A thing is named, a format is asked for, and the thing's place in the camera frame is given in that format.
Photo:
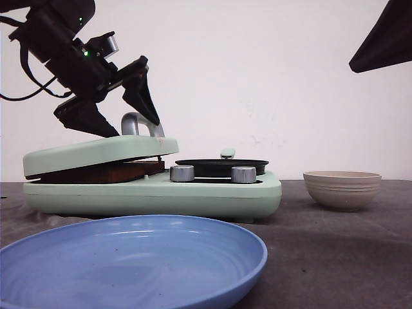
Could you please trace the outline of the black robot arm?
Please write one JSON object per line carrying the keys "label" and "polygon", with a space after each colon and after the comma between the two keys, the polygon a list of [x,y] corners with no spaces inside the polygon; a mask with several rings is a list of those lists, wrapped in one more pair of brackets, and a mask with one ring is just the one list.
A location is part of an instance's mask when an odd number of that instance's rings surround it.
{"label": "black robot arm", "polygon": [[100,114],[97,104],[122,86],[123,100],[154,125],[160,119],[147,85],[147,58],[139,57],[122,69],[108,62],[117,52],[114,32],[83,43],[76,34],[95,13],[94,1],[1,1],[1,13],[29,8],[24,22],[1,16],[16,29],[10,40],[20,43],[21,66],[33,79],[28,56],[33,54],[69,92],[54,111],[64,127],[98,135],[117,136],[117,130]]}

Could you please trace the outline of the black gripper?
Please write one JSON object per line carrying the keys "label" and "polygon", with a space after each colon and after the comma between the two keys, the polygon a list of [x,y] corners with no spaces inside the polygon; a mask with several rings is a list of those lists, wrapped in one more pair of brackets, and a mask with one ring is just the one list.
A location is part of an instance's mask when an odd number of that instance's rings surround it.
{"label": "black gripper", "polygon": [[[100,114],[95,103],[106,97],[118,67],[108,62],[107,58],[85,55],[85,45],[76,38],[69,47],[46,63],[46,68],[57,77],[59,83],[76,95],[57,106],[53,114],[65,128],[104,138],[119,136],[118,131]],[[147,63],[148,58],[141,55],[119,70],[115,78],[125,89],[124,101],[157,126],[160,118],[149,91]]]}

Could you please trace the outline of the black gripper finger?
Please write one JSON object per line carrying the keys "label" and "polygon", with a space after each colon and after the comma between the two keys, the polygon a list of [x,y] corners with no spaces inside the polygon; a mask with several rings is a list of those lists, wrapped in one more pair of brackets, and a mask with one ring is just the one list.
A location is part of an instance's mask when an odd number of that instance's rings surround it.
{"label": "black gripper finger", "polygon": [[355,73],[411,61],[411,1],[388,1],[349,66]]}

